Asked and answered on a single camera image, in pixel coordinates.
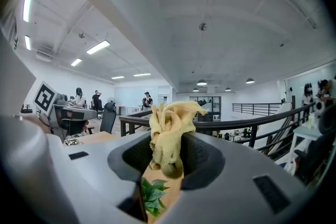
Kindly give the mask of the white round robot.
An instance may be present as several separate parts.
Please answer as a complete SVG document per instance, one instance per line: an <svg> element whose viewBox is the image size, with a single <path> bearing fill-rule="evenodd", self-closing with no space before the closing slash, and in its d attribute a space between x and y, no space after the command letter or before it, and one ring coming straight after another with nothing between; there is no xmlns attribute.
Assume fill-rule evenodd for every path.
<svg viewBox="0 0 336 224"><path fill-rule="evenodd" d="M320 99L317 99L316 100L316 104L314 106L314 113L316 115L316 117L320 117L322 115L322 113L324 112L325 110L325 102L324 101L321 101Z"/></svg>

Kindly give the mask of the black mesh office chair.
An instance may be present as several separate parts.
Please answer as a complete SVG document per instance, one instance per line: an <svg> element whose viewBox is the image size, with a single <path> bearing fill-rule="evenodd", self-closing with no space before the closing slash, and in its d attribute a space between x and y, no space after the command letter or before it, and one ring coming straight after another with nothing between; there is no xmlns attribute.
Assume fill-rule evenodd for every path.
<svg viewBox="0 0 336 224"><path fill-rule="evenodd" d="M112 134L112 129L117 117L115 107L116 106L114 102L106 103L103 113L99 114L97 119L89 120L89 125L86 132L88 134L97 132L107 132Z"/></svg>

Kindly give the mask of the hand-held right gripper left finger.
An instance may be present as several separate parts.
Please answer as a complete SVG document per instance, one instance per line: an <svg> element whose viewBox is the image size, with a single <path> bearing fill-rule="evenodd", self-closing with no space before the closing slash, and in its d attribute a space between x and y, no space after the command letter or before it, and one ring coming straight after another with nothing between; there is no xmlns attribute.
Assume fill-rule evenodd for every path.
<svg viewBox="0 0 336 224"><path fill-rule="evenodd" d="M34 123L0 116L0 170L14 191L7 203L24 224L142 224L81 176L61 140Z"/></svg>

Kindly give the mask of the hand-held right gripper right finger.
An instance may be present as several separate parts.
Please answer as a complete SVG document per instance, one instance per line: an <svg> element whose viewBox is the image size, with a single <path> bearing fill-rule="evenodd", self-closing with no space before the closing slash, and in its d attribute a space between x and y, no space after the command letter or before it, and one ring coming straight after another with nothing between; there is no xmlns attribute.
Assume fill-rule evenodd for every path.
<svg viewBox="0 0 336 224"><path fill-rule="evenodd" d="M285 224L312 191L267 156L201 133L182 136L178 200L157 224Z"/></svg>

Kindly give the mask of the ceiling strip lights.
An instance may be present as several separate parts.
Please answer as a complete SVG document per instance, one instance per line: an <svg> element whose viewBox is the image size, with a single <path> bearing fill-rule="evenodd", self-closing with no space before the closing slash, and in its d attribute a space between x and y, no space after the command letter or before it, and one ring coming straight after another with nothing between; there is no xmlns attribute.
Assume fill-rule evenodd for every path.
<svg viewBox="0 0 336 224"><path fill-rule="evenodd" d="M118 83L155 72L88 0L31 0L23 33L37 59L89 76Z"/></svg>

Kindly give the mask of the black metal railing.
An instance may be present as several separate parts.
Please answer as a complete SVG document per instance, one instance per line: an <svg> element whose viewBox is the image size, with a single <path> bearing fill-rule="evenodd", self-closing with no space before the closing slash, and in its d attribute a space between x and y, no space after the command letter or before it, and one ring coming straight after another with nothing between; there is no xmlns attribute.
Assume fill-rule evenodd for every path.
<svg viewBox="0 0 336 224"><path fill-rule="evenodd" d="M219 121L219 122L197 122L193 124L199 133L209 134L210 131L227 131L227 130L243 130L243 140L237 141L239 144L247 143L248 146L254 147L256 141L267 139L266 145L257 148L272 156L277 154L292 141L294 136L294 128L299 127L303 120L307 120L308 116L303 115L305 110L314 112L315 102L305 105L301 108L291 109L274 115L264 116L249 120L237 121ZM275 127L265 134L261 134L261 127L267 124L279 123L283 121L279 128Z"/></svg>

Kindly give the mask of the yellow cloth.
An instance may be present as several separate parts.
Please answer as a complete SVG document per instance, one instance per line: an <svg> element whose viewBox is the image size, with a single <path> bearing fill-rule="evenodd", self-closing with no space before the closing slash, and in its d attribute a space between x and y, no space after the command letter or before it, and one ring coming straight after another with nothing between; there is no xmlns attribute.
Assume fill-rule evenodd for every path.
<svg viewBox="0 0 336 224"><path fill-rule="evenodd" d="M183 175L180 157L182 135L196 130L193 118L197 113L205 115L207 111L196 101L160 103L158 107L152 107L149 119L152 150L150 169L160 170L169 179L178 179Z"/></svg>

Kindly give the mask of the white desk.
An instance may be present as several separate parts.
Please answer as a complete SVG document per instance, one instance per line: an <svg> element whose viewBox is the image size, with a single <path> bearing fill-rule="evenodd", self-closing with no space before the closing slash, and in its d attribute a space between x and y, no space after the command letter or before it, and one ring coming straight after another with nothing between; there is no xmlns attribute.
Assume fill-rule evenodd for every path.
<svg viewBox="0 0 336 224"><path fill-rule="evenodd" d="M307 150L310 142L316 141L321 136L322 134L316 127L309 129L307 127L300 126L294 129L291 148L289 151L289 160L297 157L295 150Z"/></svg>

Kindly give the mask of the dark framed shelving cabinet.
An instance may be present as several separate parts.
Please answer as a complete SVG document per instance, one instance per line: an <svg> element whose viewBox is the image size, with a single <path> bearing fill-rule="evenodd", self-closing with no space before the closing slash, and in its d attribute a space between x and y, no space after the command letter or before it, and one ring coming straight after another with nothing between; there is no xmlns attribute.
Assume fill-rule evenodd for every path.
<svg viewBox="0 0 336 224"><path fill-rule="evenodd" d="M198 122L217 122L221 120L221 98L220 97L190 97L190 101L197 102L204 110L205 115L197 112L194 121Z"/></svg>

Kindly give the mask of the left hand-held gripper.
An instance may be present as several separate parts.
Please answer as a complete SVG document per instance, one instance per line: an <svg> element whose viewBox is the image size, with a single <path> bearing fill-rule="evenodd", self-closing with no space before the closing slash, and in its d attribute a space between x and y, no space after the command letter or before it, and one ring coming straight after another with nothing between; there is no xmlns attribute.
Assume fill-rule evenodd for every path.
<svg viewBox="0 0 336 224"><path fill-rule="evenodd" d="M37 122L47 134L73 137L79 134L79 122L97 118L97 111L75 108L47 83L42 82L33 98Z"/></svg>

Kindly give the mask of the green plant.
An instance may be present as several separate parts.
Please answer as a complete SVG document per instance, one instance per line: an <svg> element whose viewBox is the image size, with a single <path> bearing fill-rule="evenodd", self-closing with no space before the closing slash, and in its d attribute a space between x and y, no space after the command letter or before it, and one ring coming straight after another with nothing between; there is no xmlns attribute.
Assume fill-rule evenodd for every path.
<svg viewBox="0 0 336 224"><path fill-rule="evenodd" d="M166 209L161 198L166 195L165 191L170 188L165 186L165 183L167 182L167 180L155 179L150 183L145 177L142 177L142 200L145 211L155 218L159 217L161 211Z"/></svg>

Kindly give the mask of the black balcony railing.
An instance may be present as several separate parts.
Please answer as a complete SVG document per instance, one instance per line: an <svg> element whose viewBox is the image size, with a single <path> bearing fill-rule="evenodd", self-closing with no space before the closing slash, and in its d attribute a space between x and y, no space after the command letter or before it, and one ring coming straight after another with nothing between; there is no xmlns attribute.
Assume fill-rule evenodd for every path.
<svg viewBox="0 0 336 224"><path fill-rule="evenodd" d="M274 115L281 106L281 103L233 103L232 111L257 116L270 116Z"/></svg>

